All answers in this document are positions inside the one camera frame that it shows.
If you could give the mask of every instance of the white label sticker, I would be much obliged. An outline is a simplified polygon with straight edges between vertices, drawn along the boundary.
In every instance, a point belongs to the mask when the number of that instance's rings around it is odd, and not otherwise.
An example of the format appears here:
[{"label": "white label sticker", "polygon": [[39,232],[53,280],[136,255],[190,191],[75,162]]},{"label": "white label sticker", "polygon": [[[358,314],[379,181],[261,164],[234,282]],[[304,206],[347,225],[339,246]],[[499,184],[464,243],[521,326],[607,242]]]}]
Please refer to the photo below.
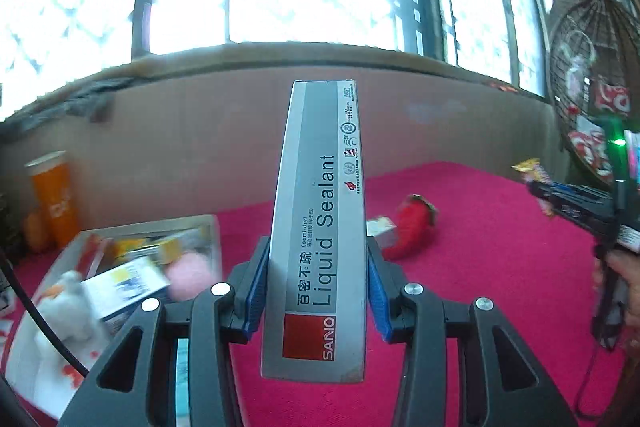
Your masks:
[{"label": "white label sticker", "polygon": [[620,232],[618,233],[618,242],[623,247],[640,253],[640,232],[638,232],[638,230],[621,225]]}]

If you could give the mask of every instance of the blue gripper pad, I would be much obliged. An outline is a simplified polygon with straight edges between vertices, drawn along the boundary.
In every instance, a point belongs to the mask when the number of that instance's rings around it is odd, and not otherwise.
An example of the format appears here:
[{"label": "blue gripper pad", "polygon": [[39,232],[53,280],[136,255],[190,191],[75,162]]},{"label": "blue gripper pad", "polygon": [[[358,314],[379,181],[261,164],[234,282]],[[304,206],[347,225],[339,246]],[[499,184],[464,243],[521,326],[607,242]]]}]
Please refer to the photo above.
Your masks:
[{"label": "blue gripper pad", "polygon": [[247,340],[251,340],[252,334],[258,329],[260,317],[267,299],[267,267],[269,260],[269,248],[265,248],[255,271],[251,289],[244,303],[244,325],[242,329]]},{"label": "blue gripper pad", "polygon": [[382,280],[376,270],[376,265],[369,256],[369,306],[373,313],[373,321],[376,329],[382,335],[382,340],[389,342],[391,340],[391,320],[389,318],[389,302],[386,298],[385,290],[382,286]]}]

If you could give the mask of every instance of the liquid sealant box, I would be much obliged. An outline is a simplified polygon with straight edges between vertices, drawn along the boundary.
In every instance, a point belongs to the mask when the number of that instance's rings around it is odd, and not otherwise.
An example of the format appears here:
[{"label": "liquid sealant box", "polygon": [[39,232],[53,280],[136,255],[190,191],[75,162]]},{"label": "liquid sealant box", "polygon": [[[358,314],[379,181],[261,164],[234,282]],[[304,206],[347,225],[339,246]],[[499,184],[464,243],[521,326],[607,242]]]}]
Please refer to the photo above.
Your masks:
[{"label": "liquid sealant box", "polygon": [[293,85],[271,230],[262,375],[364,379],[367,253],[354,80]]}]

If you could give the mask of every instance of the silver screw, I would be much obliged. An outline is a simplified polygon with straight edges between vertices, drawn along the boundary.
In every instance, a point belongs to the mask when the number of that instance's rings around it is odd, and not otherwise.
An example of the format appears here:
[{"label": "silver screw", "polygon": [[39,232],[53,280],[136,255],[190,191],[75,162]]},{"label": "silver screw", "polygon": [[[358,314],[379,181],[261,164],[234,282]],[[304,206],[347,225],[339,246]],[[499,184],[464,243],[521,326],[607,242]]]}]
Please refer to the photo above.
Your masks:
[{"label": "silver screw", "polygon": [[231,291],[231,286],[229,286],[226,282],[218,282],[211,287],[211,293],[213,295],[226,295]]},{"label": "silver screw", "polygon": [[157,310],[160,305],[160,301],[156,298],[151,297],[150,299],[145,299],[142,301],[142,311],[152,312],[153,310]]},{"label": "silver screw", "polygon": [[404,292],[409,295],[420,295],[424,288],[419,282],[408,282],[404,285]]},{"label": "silver screw", "polygon": [[494,309],[494,302],[487,297],[480,297],[476,299],[476,306],[484,311],[489,311]]}]

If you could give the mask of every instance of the red plush toy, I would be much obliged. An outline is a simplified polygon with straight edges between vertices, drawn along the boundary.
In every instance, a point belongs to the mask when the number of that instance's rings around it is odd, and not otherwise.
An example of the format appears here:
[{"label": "red plush toy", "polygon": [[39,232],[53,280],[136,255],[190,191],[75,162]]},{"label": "red plush toy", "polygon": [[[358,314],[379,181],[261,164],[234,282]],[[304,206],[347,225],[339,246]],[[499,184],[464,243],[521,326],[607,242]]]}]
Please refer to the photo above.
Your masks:
[{"label": "red plush toy", "polygon": [[412,194],[398,209],[396,235],[398,240],[382,250],[386,260],[399,259],[417,253],[433,240],[438,211],[422,196]]}]

